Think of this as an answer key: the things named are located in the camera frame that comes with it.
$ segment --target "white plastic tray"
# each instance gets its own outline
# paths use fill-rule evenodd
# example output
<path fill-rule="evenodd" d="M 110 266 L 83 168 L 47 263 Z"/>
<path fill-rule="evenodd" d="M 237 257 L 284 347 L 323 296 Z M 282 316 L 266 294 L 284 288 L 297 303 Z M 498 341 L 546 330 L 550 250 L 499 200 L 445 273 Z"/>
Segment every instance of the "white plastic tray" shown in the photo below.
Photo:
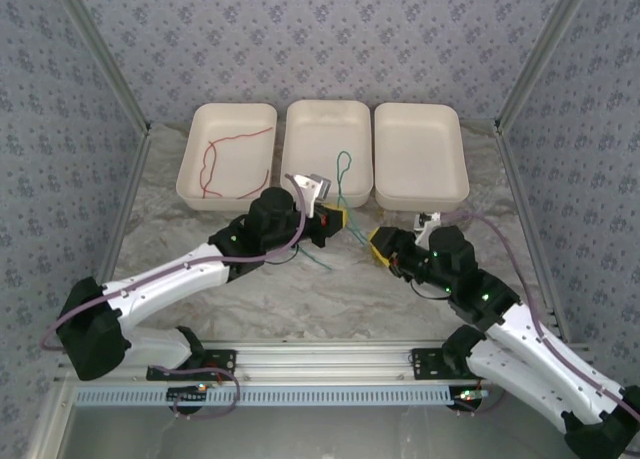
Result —
<path fill-rule="evenodd" d="M 192 209 L 247 211 L 271 182 L 276 121 L 269 104 L 200 107 L 180 166 L 178 195 Z"/>
<path fill-rule="evenodd" d="M 280 185 L 293 193 L 284 175 L 319 174 L 331 180 L 327 202 L 338 198 L 336 159 L 351 154 L 351 168 L 344 175 L 342 193 L 351 207 L 367 202 L 373 188 L 371 111 L 357 101 L 297 101 L 287 110 Z M 342 157 L 341 168 L 348 163 Z"/>
<path fill-rule="evenodd" d="M 469 194 L 456 112 L 386 103 L 375 111 L 376 200 L 385 209 L 454 210 Z"/>

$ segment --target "blue floral wallpaper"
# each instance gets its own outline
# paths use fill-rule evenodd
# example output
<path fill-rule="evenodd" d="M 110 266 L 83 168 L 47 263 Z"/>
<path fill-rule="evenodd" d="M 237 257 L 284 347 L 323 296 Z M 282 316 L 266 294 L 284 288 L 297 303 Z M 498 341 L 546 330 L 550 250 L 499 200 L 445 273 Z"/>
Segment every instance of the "blue floral wallpaper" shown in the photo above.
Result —
<path fill-rule="evenodd" d="M 147 119 L 207 102 L 449 104 L 496 117 L 556 0 L 85 0 Z"/>
<path fill-rule="evenodd" d="M 57 0 L 0 0 L 0 457 L 25 453 L 45 327 L 95 273 L 138 134 Z"/>
<path fill-rule="evenodd" d="M 572 333 L 640 380 L 640 0 L 585 0 L 508 138 Z"/>

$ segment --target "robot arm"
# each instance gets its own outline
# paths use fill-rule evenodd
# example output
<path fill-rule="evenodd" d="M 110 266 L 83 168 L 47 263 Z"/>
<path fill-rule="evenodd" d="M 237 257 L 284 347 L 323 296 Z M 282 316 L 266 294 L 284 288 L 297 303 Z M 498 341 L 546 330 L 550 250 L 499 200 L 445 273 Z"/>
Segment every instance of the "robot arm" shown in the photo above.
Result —
<path fill-rule="evenodd" d="M 477 328 L 463 326 L 447 340 L 445 361 L 492 380 L 538 410 L 579 457 L 618 457 L 640 430 L 633 414 L 640 411 L 640 388 L 622 388 L 534 323 L 518 295 L 478 267 L 473 246 L 457 227 L 433 230 L 428 249 L 421 247 L 423 236 L 416 240 L 393 227 L 377 229 L 370 242 L 395 276 L 441 288 L 456 314 Z"/>
<path fill-rule="evenodd" d="M 298 204 L 281 188 L 268 188 L 247 214 L 211 236 L 193 251 L 134 277 L 98 285 L 79 281 L 60 314 L 56 332 L 78 377 L 102 377 L 121 363 L 173 368 L 182 364 L 199 342 L 186 328 L 154 331 L 136 328 L 151 314 L 197 291 L 221 286 L 253 271 L 270 258 L 269 251 L 311 239 L 318 247 L 346 223 L 346 214 L 316 201 L 330 182 L 318 176 L 295 176 Z"/>

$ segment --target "green wire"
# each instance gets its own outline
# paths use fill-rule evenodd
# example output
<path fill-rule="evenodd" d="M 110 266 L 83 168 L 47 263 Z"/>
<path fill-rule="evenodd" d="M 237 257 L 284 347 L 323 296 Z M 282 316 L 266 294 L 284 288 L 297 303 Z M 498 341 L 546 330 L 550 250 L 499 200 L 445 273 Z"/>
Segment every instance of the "green wire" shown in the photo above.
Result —
<path fill-rule="evenodd" d="M 302 246 L 298 246 L 298 250 L 305 256 L 307 256 L 309 259 L 311 259 L 313 262 L 315 262 L 316 264 L 318 264 L 319 266 L 324 267 L 327 271 L 333 271 L 333 269 L 331 269 L 331 267 L 327 266 L 324 262 L 322 262 L 320 259 L 316 259 L 315 257 L 313 257 L 311 254 L 309 254 L 307 251 L 305 251 Z"/>
<path fill-rule="evenodd" d="M 344 170 L 341 171 L 340 159 L 342 158 L 343 154 L 347 156 L 347 158 L 349 159 L 349 162 L 347 163 L 347 167 L 345 167 Z M 349 154 L 348 151 L 340 151 L 340 154 L 338 154 L 338 157 L 336 158 L 336 171 L 337 171 L 337 179 L 338 179 L 338 204 L 337 205 L 338 207 L 340 207 L 340 201 L 344 202 L 345 208 L 347 209 L 347 214 L 349 216 L 349 222 L 351 222 L 352 224 L 352 226 L 349 226 L 349 224 L 347 224 L 347 229 L 360 242 L 360 244 L 362 244 L 363 246 L 366 246 L 369 243 L 369 241 L 365 237 L 365 235 L 362 234 L 362 231 L 360 230 L 360 228 L 358 227 L 358 224 L 355 221 L 353 210 L 349 207 L 349 203 L 347 202 L 347 199 L 342 194 L 342 180 L 344 179 L 345 173 L 349 169 L 351 169 L 352 161 L 353 161 L 353 158 L 351 157 L 351 154 Z"/>

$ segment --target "red wire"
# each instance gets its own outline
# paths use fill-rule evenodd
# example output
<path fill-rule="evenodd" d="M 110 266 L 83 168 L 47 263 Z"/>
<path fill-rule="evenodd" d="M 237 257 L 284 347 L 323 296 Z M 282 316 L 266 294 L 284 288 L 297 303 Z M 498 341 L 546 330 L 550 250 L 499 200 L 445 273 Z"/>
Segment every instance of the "red wire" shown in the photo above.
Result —
<path fill-rule="evenodd" d="M 237 136 L 230 136 L 230 137 L 222 137 L 220 139 L 216 139 L 213 142 L 209 142 L 209 147 L 207 147 L 204 151 L 204 155 L 202 156 L 202 169 L 200 170 L 200 188 L 202 189 L 202 198 L 204 199 L 207 195 L 207 193 L 209 194 L 215 194 L 218 197 L 222 197 L 222 194 L 220 194 L 219 192 L 215 192 L 215 191 L 210 191 L 207 189 L 207 187 L 209 187 L 209 184 L 211 184 L 211 181 L 213 180 L 213 171 L 216 167 L 216 161 L 218 159 L 218 151 L 216 149 L 216 144 L 222 141 L 227 141 L 227 140 L 232 140 L 232 139 L 238 139 L 240 137 L 253 137 L 253 136 L 257 136 L 259 134 L 264 134 L 265 132 L 270 131 L 271 129 L 273 129 L 273 127 L 269 127 L 267 129 L 263 129 L 262 131 L 258 131 L 258 132 L 253 132 L 251 134 L 239 134 Z M 213 156 L 213 163 L 211 164 L 211 171 L 209 172 L 209 180 L 207 181 L 206 184 L 202 184 L 202 173 L 206 170 L 207 168 L 207 154 L 209 153 L 210 150 L 213 150 L 214 152 L 214 156 Z M 243 199 L 247 196 L 250 196 L 251 194 L 254 194 L 255 192 L 258 192 L 260 189 L 262 189 L 264 187 L 264 185 L 267 183 L 267 179 L 269 177 L 269 170 L 267 170 L 267 174 L 265 176 L 265 179 L 262 183 L 262 185 L 257 188 L 254 189 L 253 191 L 244 194 L 240 197 L 237 197 L 236 199 Z"/>

